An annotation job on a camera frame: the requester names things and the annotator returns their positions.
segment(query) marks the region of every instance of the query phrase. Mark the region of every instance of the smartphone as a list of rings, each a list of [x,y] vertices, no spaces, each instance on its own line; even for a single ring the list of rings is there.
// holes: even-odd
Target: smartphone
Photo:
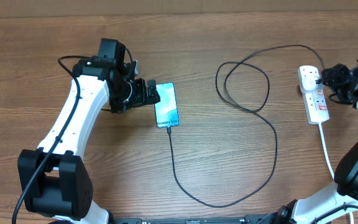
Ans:
[[[156,85],[161,101],[154,104],[157,127],[167,128],[179,125],[179,115],[175,87],[173,83]]]

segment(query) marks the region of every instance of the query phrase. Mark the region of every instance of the white cable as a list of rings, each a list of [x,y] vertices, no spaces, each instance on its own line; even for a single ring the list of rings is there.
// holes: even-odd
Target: white cable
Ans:
[[[331,177],[334,179],[334,171],[333,171],[333,168],[331,167],[331,163],[329,161],[326,140],[324,138],[323,126],[321,125],[321,123],[318,123],[318,129],[320,130],[321,144],[323,145],[324,157],[326,158],[328,170],[329,170],[329,173],[331,174]],[[352,212],[349,212],[349,220],[350,220],[350,224],[354,224],[354,217],[353,217]]]

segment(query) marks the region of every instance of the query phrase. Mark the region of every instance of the power strip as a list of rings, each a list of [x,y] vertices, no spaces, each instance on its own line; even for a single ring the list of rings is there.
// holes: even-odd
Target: power strip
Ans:
[[[316,84],[316,80],[320,78],[318,69],[310,65],[301,66],[298,69],[298,78],[309,124],[329,120],[323,88]]]

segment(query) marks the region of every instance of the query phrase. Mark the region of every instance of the wooden table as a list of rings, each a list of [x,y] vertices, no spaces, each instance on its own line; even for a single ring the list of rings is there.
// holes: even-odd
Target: wooden table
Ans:
[[[175,83],[181,122],[172,129],[178,178],[191,194],[222,205],[266,180],[274,136],[262,120],[218,98],[214,75],[219,65],[267,47],[305,44],[327,67],[343,63],[352,68],[358,57],[358,11],[0,19],[0,223],[11,222],[21,194],[19,153],[37,147],[66,100],[70,77],[57,58],[94,55],[102,37],[126,44],[140,62],[140,77]],[[270,77],[270,97],[260,114],[278,133],[277,168],[265,188],[222,209],[187,197],[172,176],[166,130],[155,127],[154,108],[145,106],[124,114],[100,112],[85,152],[94,200],[120,218],[241,217],[274,212],[327,185],[331,177],[318,127],[307,123],[296,74],[300,65],[319,66],[317,59],[292,48],[250,62]],[[235,99],[256,108],[267,84],[255,70],[240,68],[228,88]],[[358,140],[358,112],[332,102],[328,107],[331,119],[324,130],[335,168]],[[51,220],[24,206],[19,219]],[[342,217],[336,223],[347,221]]]

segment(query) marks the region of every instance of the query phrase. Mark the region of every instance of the blue phone screen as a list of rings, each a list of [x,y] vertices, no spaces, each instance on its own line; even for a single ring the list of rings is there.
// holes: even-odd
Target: blue phone screen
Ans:
[[[157,127],[167,128],[179,125],[179,115],[175,87],[173,83],[156,85],[161,101],[154,104]]]

